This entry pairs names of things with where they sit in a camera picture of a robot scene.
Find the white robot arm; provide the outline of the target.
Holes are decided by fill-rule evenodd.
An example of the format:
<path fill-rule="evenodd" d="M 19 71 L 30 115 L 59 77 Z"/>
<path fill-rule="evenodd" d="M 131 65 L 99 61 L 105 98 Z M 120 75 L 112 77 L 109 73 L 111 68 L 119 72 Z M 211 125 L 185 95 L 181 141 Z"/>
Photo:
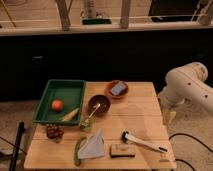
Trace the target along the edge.
<path fill-rule="evenodd" d="M 200 62 L 171 69 L 166 74 L 166 86 L 157 95 L 164 125 L 172 122 L 176 116 L 174 108 L 182 105 L 186 99 L 213 114 L 213 87 L 205 84 L 207 78 L 207 67 Z"/>

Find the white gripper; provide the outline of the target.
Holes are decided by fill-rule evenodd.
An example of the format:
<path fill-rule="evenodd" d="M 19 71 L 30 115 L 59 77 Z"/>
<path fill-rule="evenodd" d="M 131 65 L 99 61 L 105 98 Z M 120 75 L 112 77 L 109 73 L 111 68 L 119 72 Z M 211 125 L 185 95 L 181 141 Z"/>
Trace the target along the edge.
<path fill-rule="evenodd" d="M 181 102 L 181 96 L 170 88 L 164 87 L 157 97 L 163 114 L 163 123 L 169 125 L 176 116 L 176 112 L 171 109 Z"/>

